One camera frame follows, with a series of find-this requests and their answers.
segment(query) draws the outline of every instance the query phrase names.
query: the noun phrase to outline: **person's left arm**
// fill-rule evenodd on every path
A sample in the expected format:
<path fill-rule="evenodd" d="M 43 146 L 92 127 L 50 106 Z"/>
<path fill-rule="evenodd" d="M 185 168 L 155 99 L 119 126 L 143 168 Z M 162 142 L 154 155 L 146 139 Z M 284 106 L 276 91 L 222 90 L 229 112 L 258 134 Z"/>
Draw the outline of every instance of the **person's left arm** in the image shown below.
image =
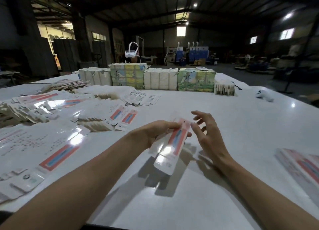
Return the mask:
<path fill-rule="evenodd" d="M 180 126 L 176 122 L 156 121 L 129 132 L 36 195 L 6 220 L 0 230 L 80 229 L 156 136 Z"/>

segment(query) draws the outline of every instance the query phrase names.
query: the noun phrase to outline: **white vr headset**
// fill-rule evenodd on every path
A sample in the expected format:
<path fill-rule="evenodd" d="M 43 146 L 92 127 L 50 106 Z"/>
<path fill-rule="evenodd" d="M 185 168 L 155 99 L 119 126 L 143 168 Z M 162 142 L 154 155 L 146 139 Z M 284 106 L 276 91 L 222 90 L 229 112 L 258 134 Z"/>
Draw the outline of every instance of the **white vr headset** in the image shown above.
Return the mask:
<path fill-rule="evenodd" d="M 130 42 L 130 45 L 129 45 L 129 50 L 126 50 L 125 51 L 125 57 L 128 58 L 128 59 L 132 59 L 132 58 L 135 58 L 137 52 L 138 52 L 138 48 L 136 50 L 132 50 L 131 51 L 131 45 L 132 43 L 135 43 L 135 42 Z"/>

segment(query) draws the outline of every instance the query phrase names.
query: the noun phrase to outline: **concrete floor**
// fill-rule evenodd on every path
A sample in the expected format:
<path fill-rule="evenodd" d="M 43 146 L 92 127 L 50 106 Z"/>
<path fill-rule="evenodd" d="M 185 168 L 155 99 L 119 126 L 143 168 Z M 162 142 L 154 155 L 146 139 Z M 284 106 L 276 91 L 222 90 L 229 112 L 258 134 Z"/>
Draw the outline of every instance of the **concrete floor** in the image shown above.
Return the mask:
<path fill-rule="evenodd" d="M 217 66 L 206 65 L 206 68 L 211 68 L 216 72 L 224 73 L 231 76 L 239 81 L 245 82 L 250 86 L 264 86 L 271 90 L 284 90 L 286 86 L 285 81 L 273 80 L 273 75 L 261 75 L 252 74 L 246 71 L 235 70 L 234 67 L 237 65 L 232 64 L 219 64 Z M 153 68 L 180 68 L 180 66 L 151 66 Z M 301 84 L 301 83 L 291 83 L 288 87 L 288 91 L 292 91 L 293 94 L 285 94 L 287 96 L 293 97 L 297 100 L 309 103 L 307 98 L 300 98 L 299 95 L 310 95 L 314 93 L 319 93 L 319 84 Z"/>

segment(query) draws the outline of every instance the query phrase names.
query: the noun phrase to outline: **tabletop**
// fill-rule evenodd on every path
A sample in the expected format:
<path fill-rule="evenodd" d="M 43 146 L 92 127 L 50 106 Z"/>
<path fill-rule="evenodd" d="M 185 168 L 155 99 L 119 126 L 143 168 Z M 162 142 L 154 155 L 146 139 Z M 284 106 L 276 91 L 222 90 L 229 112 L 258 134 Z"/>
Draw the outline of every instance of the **tabletop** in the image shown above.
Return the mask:
<path fill-rule="evenodd" d="M 274 102 L 255 98 L 264 89 Z M 274 157 L 276 148 L 318 154 L 319 109 L 264 87 L 250 87 L 237 96 L 208 92 L 154 91 L 155 105 L 139 106 L 131 128 L 168 119 L 173 111 L 192 120 L 191 110 L 211 113 L 232 157 L 266 184 L 319 219 L 317 206 Z M 0 205 L 15 212 L 42 189 L 94 158 L 126 132 L 91 133 L 91 140 L 57 167 L 29 194 Z M 154 153 L 144 151 L 126 170 L 88 223 L 131 230 L 260 229 L 228 182 L 198 159 L 201 147 L 186 140 L 172 176 L 154 170 Z"/>

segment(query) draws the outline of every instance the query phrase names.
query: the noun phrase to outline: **person's right hand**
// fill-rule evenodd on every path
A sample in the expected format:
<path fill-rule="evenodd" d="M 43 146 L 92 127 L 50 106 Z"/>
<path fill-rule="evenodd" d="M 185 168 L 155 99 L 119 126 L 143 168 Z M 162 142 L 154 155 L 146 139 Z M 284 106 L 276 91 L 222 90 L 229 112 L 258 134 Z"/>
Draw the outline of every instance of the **person's right hand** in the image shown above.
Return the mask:
<path fill-rule="evenodd" d="M 215 119 L 211 114 L 200 111 L 192 111 L 192 114 L 196 115 L 194 120 L 198 120 L 197 123 L 191 123 L 191 127 L 197 136 L 199 144 L 214 165 L 222 170 L 223 165 L 232 160 L 232 157 L 225 147 Z M 201 129 L 199 125 L 202 123 L 205 123 L 206 126 Z"/>

